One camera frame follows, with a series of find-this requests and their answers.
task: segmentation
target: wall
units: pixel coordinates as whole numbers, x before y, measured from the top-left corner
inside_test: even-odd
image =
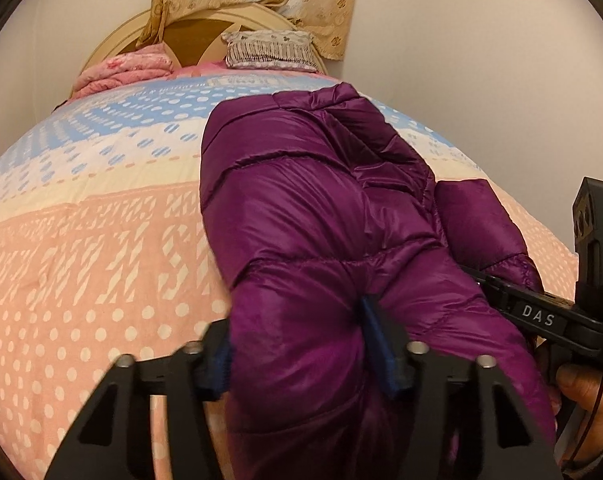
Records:
[[[149,2],[24,0],[0,35],[0,153]],[[586,0],[358,0],[330,70],[448,137],[571,244],[580,180],[603,178],[603,23]]]

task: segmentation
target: bed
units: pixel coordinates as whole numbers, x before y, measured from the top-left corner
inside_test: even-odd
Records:
[[[134,49],[140,14],[94,51],[91,66]],[[198,338],[230,305],[199,211],[201,136],[215,105],[315,90],[321,73],[229,70],[220,34],[289,30],[257,4],[197,13],[166,29],[184,69],[67,104],[0,158],[0,467],[41,480],[89,393],[122,353],[145,360]],[[317,57],[323,72],[325,66]],[[371,99],[440,180],[488,178],[446,139]],[[492,183],[520,227],[546,290],[570,298],[576,257]],[[153,398],[153,456],[169,477],[163,402]],[[208,421],[233,478],[222,402]]]

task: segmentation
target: purple down jacket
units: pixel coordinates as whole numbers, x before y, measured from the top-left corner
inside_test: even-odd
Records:
[[[364,294],[441,352],[495,356],[549,441],[526,340],[456,262],[539,290],[484,180],[439,182],[348,84],[219,104],[201,211],[232,295],[226,404],[237,480],[390,478],[410,435],[364,362]]]

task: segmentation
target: metal screw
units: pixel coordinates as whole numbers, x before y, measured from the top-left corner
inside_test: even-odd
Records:
[[[497,366],[497,359],[492,355],[480,355],[477,358],[477,364],[482,368],[494,368]]]
[[[421,341],[411,341],[408,343],[408,351],[411,354],[424,355],[430,351],[430,347]]]
[[[184,346],[184,352],[188,355],[197,355],[203,352],[203,344],[201,341],[190,341],[190,343],[186,343]]]
[[[135,362],[135,358],[130,354],[120,355],[116,361],[116,364],[120,368],[130,368]]]

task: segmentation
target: pillow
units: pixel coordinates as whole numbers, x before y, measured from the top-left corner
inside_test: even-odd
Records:
[[[321,72],[312,52],[312,35],[300,30],[225,32],[229,68],[274,68]]]

